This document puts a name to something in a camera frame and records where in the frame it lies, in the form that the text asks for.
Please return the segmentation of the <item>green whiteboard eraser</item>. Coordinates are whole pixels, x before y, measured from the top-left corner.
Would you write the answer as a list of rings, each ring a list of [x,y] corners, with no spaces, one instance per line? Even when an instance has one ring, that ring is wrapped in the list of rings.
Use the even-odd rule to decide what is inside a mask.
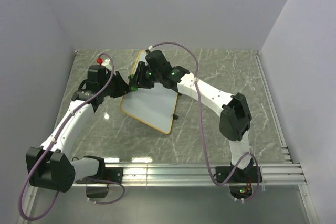
[[[136,85],[136,81],[134,79],[134,74],[128,76],[128,84],[130,91],[137,91],[138,87]]]

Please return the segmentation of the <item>yellow framed whiteboard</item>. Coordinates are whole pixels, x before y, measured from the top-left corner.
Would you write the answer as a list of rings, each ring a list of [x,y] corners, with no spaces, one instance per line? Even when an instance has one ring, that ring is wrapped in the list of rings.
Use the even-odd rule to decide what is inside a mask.
[[[177,93],[156,83],[152,89],[138,88],[124,95],[120,109],[128,116],[169,134],[172,130],[173,114],[177,103]]]

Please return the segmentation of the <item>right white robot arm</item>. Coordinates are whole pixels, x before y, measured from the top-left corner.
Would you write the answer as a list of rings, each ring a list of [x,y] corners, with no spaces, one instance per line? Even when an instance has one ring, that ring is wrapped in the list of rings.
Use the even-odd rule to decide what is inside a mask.
[[[129,83],[131,92],[122,99],[122,111],[164,134],[171,132],[176,119],[178,94],[211,109],[219,116],[220,133],[229,141],[233,179],[243,182],[250,176],[251,112],[244,95],[224,92],[181,66],[171,66],[159,50],[139,53]]]

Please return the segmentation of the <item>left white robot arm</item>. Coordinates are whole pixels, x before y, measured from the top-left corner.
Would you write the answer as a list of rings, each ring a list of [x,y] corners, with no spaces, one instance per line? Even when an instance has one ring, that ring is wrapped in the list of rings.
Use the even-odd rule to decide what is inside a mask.
[[[105,161],[101,157],[85,156],[70,161],[72,146],[86,122],[94,115],[106,97],[127,94],[128,85],[110,63],[92,65],[87,78],[73,94],[69,108],[58,126],[40,147],[26,153],[28,177],[25,184],[67,192],[72,184],[89,178],[100,183],[106,178]]]

